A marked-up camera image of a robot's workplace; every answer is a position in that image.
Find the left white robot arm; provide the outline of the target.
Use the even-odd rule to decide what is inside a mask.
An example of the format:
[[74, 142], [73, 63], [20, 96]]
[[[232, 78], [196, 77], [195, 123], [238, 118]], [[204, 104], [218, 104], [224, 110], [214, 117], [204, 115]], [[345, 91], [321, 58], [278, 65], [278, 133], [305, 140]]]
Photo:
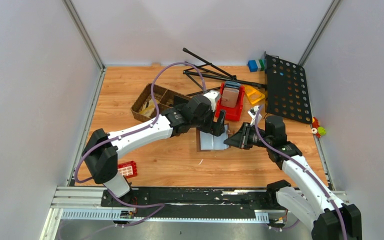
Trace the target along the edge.
[[216, 104], [220, 99], [217, 91], [196, 95], [188, 103], [168, 108], [155, 118], [139, 125], [106, 133], [102, 128], [95, 130], [82, 153], [92, 180], [107, 187], [120, 206], [129, 206], [133, 193], [127, 180], [118, 170], [118, 160], [127, 153], [147, 144], [178, 137], [190, 129], [220, 136], [225, 132], [225, 113], [214, 121]]

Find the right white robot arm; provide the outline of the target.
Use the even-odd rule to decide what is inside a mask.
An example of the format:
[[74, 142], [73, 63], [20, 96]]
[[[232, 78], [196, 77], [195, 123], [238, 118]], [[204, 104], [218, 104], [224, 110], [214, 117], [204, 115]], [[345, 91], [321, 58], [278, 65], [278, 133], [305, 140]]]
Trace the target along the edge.
[[266, 204], [272, 209], [284, 207], [311, 232], [314, 240], [361, 240], [362, 214], [355, 204], [346, 204], [324, 185], [303, 153], [287, 139], [286, 126], [279, 116], [268, 116], [265, 128], [257, 122], [244, 122], [224, 143], [238, 149], [266, 148], [269, 159], [298, 186], [285, 180], [267, 185]]

